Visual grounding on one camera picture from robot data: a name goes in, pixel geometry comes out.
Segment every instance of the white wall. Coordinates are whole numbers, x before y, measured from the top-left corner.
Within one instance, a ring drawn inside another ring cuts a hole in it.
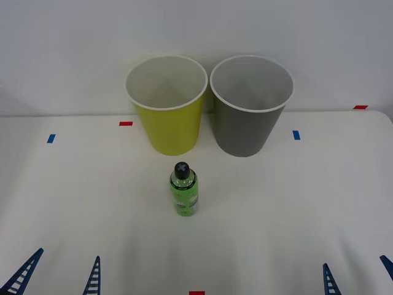
[[[122,83],[139,60],[181,53],[210,71],[257,53],[293,73],[287,109],[393,117],[392,15],[391,0],[0,0],[0,85],[14,96],[0,114],[129,113]]]

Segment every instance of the red tape marker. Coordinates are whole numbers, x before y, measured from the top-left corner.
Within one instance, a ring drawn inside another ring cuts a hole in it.
[[[368,106],[357,105],[354,109],[367,109]]]
[[[133,121],[123,121],[119,123],[119,126],[132,126]]]

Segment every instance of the plastic bottle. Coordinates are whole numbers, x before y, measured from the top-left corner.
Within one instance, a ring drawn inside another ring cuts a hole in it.
[[[191,216],[197,212],[198,178],[185,162],[174,167],[169,180],[174,197],[174,206],[181,216]]]

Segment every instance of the table surface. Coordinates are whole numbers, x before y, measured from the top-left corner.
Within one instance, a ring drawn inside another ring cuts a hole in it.
[[[285,112],[249,158],[208,117],[177,157],[136,116],[0,118],[0,285],[43,247],[27,295],[82,294],[97,255],[101,294],[316,295],[323,263],[343,295],[391,294],[392,152],[375,111]],[[169,192],[181,160],[200,181],[188,218]]]

